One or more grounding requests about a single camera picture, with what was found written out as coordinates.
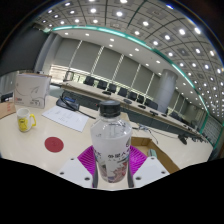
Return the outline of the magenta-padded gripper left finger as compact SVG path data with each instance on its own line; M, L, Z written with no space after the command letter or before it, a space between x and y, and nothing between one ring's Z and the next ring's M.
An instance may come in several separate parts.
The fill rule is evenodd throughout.
M84 188L98 186L98 171L94 148L85 149L78 157L70 158L57 175Z

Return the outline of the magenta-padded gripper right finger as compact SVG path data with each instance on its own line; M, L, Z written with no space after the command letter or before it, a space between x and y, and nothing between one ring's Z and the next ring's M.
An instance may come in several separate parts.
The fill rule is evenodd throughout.
M128 186L140 188L169 175L167 169L155 156L147 157L134 146L130 147Z

